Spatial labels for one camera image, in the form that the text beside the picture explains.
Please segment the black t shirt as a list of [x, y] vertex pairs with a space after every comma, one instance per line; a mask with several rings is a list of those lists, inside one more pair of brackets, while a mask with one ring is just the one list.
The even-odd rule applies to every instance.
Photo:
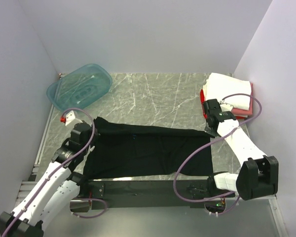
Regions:
[[169, 175], [213, 138], [205, 131], [94, 119], [98, 136], [83, 174], [89, 179]]

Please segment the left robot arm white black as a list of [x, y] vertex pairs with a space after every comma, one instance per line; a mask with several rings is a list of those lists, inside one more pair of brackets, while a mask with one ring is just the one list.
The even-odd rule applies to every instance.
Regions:
[[11, 212], [0, 215], [2, 237], [41, 237], [64, 205], [75, 197], [87, 196], [86, 179], [75, 168], [83, 161], [95, 134], [93, 123], [74, 125], [29, 194]]

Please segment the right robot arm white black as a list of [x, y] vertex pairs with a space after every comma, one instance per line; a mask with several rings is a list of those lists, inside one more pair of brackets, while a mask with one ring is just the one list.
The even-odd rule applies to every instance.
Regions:
[[238, 174], [219, 172], [208, 178], [207, 193], [218, 197], [224, 190], [236, 192], [243, 200], [275, 195], [278, 192], [279, 162], [261, 151], [241, 128], [231, 111], [223, 111], [217, 99], [202, 103], [209, 128], [223, 137], [236, 155]]

